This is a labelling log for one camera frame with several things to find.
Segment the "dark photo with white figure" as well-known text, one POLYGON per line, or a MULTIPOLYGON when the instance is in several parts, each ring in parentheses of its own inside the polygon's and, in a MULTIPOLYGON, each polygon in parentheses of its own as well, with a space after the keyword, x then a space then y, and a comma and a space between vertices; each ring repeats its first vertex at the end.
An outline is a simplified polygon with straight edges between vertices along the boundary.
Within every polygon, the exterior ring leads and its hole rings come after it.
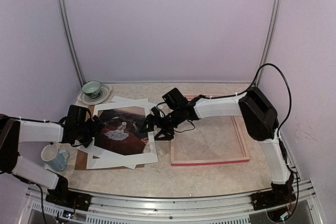
POLYGON ((98 111, 104 128, 95 137, 94 146, 124 156, 150 152, 149 137, 140 133, 145 109, 139 106, 98 111))

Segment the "pink wooden picture frame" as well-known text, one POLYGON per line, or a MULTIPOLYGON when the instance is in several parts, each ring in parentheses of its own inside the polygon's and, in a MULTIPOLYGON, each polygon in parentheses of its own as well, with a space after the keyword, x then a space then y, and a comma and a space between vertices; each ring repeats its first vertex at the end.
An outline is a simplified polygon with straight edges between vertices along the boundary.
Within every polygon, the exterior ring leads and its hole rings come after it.
POLYGON ((243 119, 221 116, 188 123, 177 129, 171 140, 171 166, 206 166, 250 161, 243 119))

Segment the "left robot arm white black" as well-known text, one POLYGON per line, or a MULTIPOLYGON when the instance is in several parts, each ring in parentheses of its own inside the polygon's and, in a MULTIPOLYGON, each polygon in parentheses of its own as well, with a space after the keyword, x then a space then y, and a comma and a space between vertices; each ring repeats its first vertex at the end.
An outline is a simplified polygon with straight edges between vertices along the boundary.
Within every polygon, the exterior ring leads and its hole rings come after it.
POLYGON ((69 205, 74 199, 72 191, 58 185, 60 176, 43 168, 43 160, 36 154, 47 145, 87 147, 103 127, 88 108, 77 105, 71 105, 68 114, 57 122, 1 114, 1 172, 53 189, 53 197, 64 206, 69 205))

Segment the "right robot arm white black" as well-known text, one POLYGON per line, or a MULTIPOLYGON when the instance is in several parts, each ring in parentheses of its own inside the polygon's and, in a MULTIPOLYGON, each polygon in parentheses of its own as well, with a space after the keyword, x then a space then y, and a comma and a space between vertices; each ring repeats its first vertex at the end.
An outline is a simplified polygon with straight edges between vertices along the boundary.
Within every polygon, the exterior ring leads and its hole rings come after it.
POLYGON ((185 121, 197 121, 219 116, 241 116, 249 136, 258 141, 266 157, 271 173, 272 184, 277 185, 269 192, 269 201, 273 205, 281 204, 289 196, 285 184, 293 182, 294 175, 287 163, 287 150, 279 133, 278 113, 258 87, 248 88, 242 93, 207 97, 200 94, 191 100, 174 88, 163 97, 171 112, 162 116, 157 107, 140 128, 140 133, 152 132, 155 127, 160 131, 154 138, 164 140, 174 137, 175 129, 185 121))

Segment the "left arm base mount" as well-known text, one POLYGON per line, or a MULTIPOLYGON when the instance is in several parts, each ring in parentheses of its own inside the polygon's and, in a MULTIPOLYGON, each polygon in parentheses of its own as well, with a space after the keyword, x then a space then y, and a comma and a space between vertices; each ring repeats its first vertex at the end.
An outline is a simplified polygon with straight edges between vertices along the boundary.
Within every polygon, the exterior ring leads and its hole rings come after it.
POLYGON ((68 180, 59 176, 55 189, 47 189, 46 201, 55 205, 88 211, 92 196, 68 188, 68 180))

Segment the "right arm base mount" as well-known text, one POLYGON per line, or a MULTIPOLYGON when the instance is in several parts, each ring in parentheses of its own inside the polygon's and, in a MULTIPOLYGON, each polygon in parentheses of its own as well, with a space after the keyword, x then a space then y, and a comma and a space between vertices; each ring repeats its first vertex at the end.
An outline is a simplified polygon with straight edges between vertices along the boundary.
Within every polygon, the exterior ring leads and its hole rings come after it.
POLYGON ((271 190, 253 193, 251 195, 253 209, 262 210, 294 202, 296 196, 292 184, 293 179, 290 177, 285 184, 271 183, 271 190))

